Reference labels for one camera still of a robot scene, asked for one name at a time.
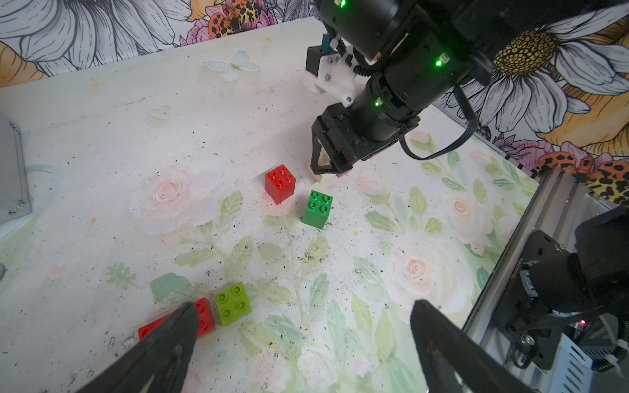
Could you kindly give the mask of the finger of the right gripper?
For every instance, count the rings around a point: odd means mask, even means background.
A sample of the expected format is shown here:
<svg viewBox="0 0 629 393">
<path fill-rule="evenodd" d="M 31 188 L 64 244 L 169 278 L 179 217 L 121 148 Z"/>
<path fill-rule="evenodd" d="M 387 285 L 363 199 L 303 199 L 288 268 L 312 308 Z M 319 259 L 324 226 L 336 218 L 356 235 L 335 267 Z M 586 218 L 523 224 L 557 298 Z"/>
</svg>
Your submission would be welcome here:
<svg viewBox="0 0 629 393">
<path fill-rule="evenodd" d="M 337 175 L 337 168 L 330 163 L 330 160 L 324 160 L 326 151 L 319 140 L 316 132 L 311 133 L 312 152 L 310 168 L 314 175 Z"/>
</svg>

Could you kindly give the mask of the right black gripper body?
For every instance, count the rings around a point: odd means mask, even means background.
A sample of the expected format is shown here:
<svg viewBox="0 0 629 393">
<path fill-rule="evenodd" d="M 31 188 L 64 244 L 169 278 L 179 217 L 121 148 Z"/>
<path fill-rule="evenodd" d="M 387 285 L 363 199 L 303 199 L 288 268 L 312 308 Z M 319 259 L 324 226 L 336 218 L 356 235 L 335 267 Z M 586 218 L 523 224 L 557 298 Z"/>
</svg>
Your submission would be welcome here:
<svg viewBox="0 0 629 393">
<path fill-rule="evenodd" d="M 391 131 L 392 134 L 383 141 L 377 141 L 369 136 L 365 129 L 370 125 L 368 121 L 360 121 L 352 116 L 352 110 L 341 103 L 328 106 L 321 116 L 318 116 L 311 127 L 316 132 L 324 150 L 329 156 L 339 174 L 353 169 L 359 161 L 366 161 L 380 154 L 385 149 L 398 143 L 406 133 L 416 128 L 419 117 L 415 116 L 404 124 L 391 125 L 379 118 L 375 119 L 377 129 Z"/>
</svg>

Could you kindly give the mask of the white long lego brick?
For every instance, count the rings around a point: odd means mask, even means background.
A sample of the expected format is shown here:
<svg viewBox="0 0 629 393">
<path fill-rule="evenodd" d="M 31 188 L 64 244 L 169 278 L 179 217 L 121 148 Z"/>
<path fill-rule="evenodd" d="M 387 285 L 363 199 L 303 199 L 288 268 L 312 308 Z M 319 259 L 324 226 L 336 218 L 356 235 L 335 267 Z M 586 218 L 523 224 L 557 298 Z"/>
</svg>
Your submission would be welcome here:
<svg viewBox="0 0 629 393">
<path fill-rule="evenodd" d="M 330 160 L 329 160 L 329 156 L 327 153 L 325 152 L 321 152 L 321 154 L 319 155 L 319 159 L 318 159 L 318 165 L 319 166 L 326 166 L 330 164 Z M 315 181 L 317 183 L 325 183 L 328 182 L 330 180 L 332 180 L 333 178 L 336 177 L 335 174 L 330 174 L 330 173 L 326 173 L 326 174 L 316 174 L 312 168 L 310 166 L 308 166 L 308 170 L 309 173 L 311 174 L 311 176 L 315 179 Z"/>
</svg>

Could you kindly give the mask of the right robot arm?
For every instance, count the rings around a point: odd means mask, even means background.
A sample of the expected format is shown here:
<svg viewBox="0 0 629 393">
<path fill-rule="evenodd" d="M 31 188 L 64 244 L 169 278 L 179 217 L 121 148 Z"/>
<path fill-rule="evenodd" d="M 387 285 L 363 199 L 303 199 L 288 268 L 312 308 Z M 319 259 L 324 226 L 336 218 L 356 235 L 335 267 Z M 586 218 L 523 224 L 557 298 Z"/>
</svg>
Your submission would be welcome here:
<svg viewBox="0 0 629 393">
<path fill-rule="evenodd" d="M 365 75 L 353 99 L 326 108 L 311 128 L 311 170 L 341 175 L 407 134 L 444 94 L 466 121 L 445 153 L 482 126 L 525 122 L 546 134 L 589 106 L 584 93 L 628 90 L 628 50 L 589 36 L 628 14 L 625 1 L 317 1 L 343 65 Z"/>
</svg>

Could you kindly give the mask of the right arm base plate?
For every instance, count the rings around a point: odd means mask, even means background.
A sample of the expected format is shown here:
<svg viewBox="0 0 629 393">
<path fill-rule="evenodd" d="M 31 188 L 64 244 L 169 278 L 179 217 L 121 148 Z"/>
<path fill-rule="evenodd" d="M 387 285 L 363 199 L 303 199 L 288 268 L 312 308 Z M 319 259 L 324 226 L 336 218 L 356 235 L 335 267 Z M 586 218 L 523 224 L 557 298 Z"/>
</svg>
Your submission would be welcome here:
<svg viewBox="0 0 629 393">
<path fill-rule="evenodd" d="M 514 345 L 511 359 L 551 369 L 566 319 L 590 308 L 578 254 L 533 231 L 497 310 L 496 326 Z"/>
</svg>

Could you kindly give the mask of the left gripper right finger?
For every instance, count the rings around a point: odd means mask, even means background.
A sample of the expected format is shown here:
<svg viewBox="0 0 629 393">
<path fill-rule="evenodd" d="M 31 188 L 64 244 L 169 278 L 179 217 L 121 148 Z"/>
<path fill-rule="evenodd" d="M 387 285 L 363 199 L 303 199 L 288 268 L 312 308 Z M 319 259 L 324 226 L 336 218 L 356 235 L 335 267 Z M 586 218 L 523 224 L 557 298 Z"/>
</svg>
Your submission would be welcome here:
<svg viewBox="0 0 629 393">
<path fill-rule="evenodd" d="M 410 327 L 429 391 L 531 391 L 429 301 L 414 303 Z"/>
</svg>

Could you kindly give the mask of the red long lego brick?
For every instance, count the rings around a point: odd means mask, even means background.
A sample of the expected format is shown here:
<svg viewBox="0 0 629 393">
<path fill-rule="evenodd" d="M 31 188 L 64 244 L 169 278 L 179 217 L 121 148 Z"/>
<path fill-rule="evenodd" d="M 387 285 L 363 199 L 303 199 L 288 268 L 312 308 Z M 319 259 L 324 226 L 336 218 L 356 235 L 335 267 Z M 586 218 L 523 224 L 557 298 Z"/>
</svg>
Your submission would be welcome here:
<svg viewBox="0 0 629 393">
<path fill-rule="evenodd" d="M 201 298 L 200 300 L 196 301 L 195 306 L 196 306 L 196 309 L 198 312 L 198 318 L 199 318 L 198 338 L 201 338 L 203 336 L 206 336 L 206 334 L 214 332 L 216 330 L 216 325 L 215 325 L 213 316 L 211 314 L 211 307 L 210 307 L 209 300 L 207 298 Z M 156 319 L 150 322 L 150 324 L 142 326 L 138 330 L 139 340 L 142 340 L 144 339 L 144 337 L 147 337 L 147 335 L 150 332 L 152 332 L 157 326 L 159 326 L 168 317 L 169 315 L 167 314 L 160 319 Z"/>
</svg>

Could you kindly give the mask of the red tall lego brick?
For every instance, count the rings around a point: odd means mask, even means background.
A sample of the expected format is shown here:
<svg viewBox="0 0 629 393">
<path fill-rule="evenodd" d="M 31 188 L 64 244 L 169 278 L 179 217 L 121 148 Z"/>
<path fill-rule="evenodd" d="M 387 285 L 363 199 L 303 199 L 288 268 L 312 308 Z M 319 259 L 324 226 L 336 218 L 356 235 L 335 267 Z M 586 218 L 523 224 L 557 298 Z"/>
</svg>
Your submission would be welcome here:
<svg viewBox="0 0 629 393">
<path fill-rule="evenodd" d="M 276 205 L 290 198 L 296 188 L 296 178 L 285 165 L 280 165 L 265 174 L 265 191 Z"/>
</svg>

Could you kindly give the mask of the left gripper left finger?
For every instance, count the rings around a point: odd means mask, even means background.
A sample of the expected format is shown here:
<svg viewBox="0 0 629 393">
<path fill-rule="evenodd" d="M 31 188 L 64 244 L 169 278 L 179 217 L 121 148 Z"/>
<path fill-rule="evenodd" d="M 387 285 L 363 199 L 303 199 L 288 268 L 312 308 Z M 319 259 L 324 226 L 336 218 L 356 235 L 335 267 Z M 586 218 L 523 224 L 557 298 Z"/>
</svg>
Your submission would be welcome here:
<svg viewBox="0 0 629 393">
<path fill-rule="evenodd" d="M 183 303 L 80 391 L 179 393 L 188 373 L 198 328 L 196 306 Z"/>
</svg>

